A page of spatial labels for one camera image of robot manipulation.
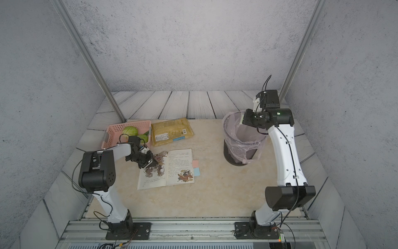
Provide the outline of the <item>illustrated children's story book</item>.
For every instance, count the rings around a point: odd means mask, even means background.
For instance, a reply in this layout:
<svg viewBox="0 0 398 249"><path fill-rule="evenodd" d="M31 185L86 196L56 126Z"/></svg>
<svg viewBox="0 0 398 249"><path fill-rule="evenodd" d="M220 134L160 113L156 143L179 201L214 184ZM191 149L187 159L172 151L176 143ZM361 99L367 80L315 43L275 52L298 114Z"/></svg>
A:
<svg viewBox="0 0 398 249"><path fill-rule="evenodd" d="M152 164L140 170L137 188L145 190L193 183L192 150L180 149L156 154Z"/></svg>

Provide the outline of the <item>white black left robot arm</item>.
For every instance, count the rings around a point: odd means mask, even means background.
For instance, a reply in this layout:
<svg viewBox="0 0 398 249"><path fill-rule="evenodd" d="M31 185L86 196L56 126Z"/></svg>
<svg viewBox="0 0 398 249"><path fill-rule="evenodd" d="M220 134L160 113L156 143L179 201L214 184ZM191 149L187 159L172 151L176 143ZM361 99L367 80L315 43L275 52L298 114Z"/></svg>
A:
<svg viewBox="0 0 398 249"><path fill-rule="evenodd" d="M146 140L129 136L127 141L107 149L87 151L80 164L79 187L93 195L104 210L104 214L94 211L100 220L99 228L107 231L106 240L148 240L151 223L135 223L130 211L121 202L116 182L116 161L124 158L138 164L140 169L157 166L153 153Z"/></svg>

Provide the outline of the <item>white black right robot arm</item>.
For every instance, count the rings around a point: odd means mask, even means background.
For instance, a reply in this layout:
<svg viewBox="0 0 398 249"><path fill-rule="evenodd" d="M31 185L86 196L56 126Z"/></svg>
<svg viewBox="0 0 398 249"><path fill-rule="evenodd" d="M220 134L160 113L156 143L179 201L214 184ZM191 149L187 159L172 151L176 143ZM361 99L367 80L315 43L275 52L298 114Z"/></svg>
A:
<svg viewBox="0 0 398 249"><path fill-rule="evenodd" d="M267 83L247 109L242 123L271 139L277 165L277 185L265 189L265 204L253 211L244 237L277 239L288 215L316 196L300 165L294 141L294 118L289 108L281 108L277 90Z"/></svg>

